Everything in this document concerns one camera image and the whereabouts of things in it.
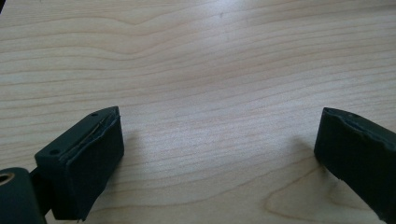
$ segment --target black object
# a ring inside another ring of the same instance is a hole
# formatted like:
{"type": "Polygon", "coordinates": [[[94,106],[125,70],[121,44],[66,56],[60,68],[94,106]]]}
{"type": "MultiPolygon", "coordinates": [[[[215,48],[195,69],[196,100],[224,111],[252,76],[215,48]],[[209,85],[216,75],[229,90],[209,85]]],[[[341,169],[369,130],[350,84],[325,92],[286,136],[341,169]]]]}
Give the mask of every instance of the black object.
{"type": "Polygon", "coordinates": [[[30,175],[0,171],[0,223],[46,223],[50,209],[56,219],[85,220],[123,151],[118,107],[88,115],[35,154],[30,175]]]}
{"type": "Polygon", "coordinates": [[[396,133],[346,111],[324,108],[315,156],[387,223],[396,223],[396,133]]]}
{"type": "Polygon", "coordinates": [[[1,15],[1,11],[3,10],[3,6],[6,3],[6,0],[0,0],[0,15],[1,15]]]}

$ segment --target wood grain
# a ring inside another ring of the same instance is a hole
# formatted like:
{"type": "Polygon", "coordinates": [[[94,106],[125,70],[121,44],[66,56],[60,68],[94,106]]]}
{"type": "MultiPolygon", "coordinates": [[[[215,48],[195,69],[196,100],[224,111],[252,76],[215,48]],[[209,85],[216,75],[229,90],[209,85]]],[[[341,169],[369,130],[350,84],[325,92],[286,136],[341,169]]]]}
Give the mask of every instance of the wood grain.
{"type": "Polygon", "coordinates": [[[119,105],[86,223],[382,223],[313,146],[323,106],[396,131],[395,37],[391,0],[8,0],[0,169],[119,105]]]}

